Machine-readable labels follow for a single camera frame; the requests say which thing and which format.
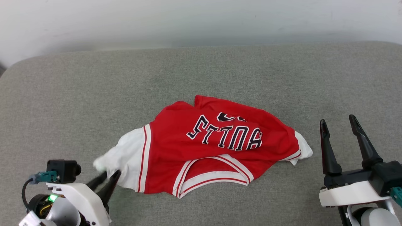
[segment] teal connector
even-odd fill
[[[57,176],[56,171],[47,171],[31,175],[30,178],[33,179],[30,184],[35,185],[40,182],[56,182],[60,177]]]
[[[57,181],[56,171],[47,171],[38,173],[41,182],[55,182]]]
[[[392,199],[402,207],[402,188],[401,187],[394,187],[391,189],[391,197]]]

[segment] white wall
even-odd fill
[[[402,43],[401,0],[1,0],[0,6],[4,67],[78,50]]]

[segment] cable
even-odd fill
[[[26,208],[27,210],[29,210],[29,211],[31,211],[31,209],[29,208],[28,202],[27,202],[27,198],[25,197],[25,189],[27,189],[27,185],[28,185],[31,181],[33,181],[33,178],[28,179],[28,180],[24,183],[24,185],[23,185],[23,190],[22,190],[23,203],[24,203],[24,205],[25,205],[25,208]]]
[[[45,209],[47,209],[47,208],[49,208],[50,206],[51,206],[51,204],[50,204],[50,205],[47,205],[47,206],[45,206],[45,207],[43,207],[43,208],[41,209],[41,211],[39,212],[39,214],[42,216],[42,211],[45,210]]]

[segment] green led light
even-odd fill
[[[49,201],[54,202],[54,200],[56,200],[57,197],[58,197],[57,195],[50,195],[48,199]]]

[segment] red basketball jersey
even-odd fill
[[[122,187],[181,198],[214,182],[248,185],[276,161],[311,155],[304,138],[268,112],[196,96],[195,106],[178,101],[122,136],[94,165],[109,176],[120,169]]]

